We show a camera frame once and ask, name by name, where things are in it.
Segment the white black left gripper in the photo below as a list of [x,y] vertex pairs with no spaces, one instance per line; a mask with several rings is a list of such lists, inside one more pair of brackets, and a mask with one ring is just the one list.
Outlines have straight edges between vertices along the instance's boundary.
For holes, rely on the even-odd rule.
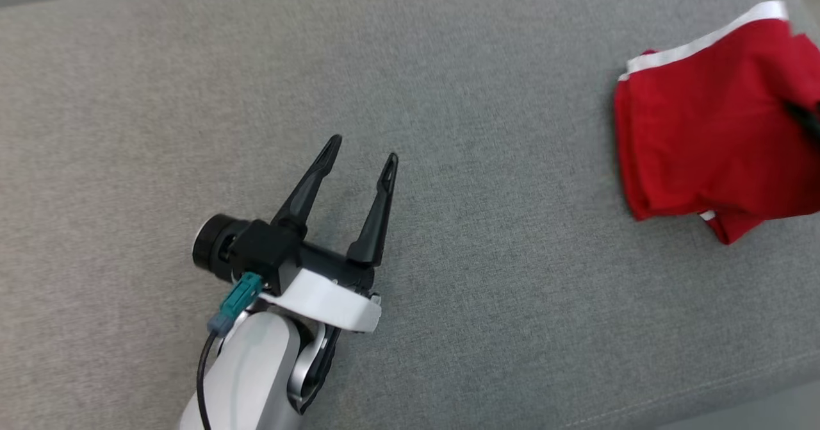
[[307,219],[322,181],[336,163],[342,140],[338,134],[329,138],[270,224],[217,214],[197,232],[194,264],[233,285],[213,323],[219,333],[227,333],[228,323],[258,301],[352,333],[372,333],[377,328],[382,310],[371,293],[369,267],[381,266],[398,155],[389,154],[375,199],[346,258],[295,234],[308,230]]

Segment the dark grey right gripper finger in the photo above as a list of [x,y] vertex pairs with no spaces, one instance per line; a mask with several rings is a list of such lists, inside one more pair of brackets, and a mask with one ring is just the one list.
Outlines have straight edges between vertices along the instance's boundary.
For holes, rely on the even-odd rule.
[[805,134],[818,143],[819,121],[817,112],[810,111],[807,108],[802,108],[802,106],[792,102],[785,102],[785,109],[791,116],[792,120],[799,124]]

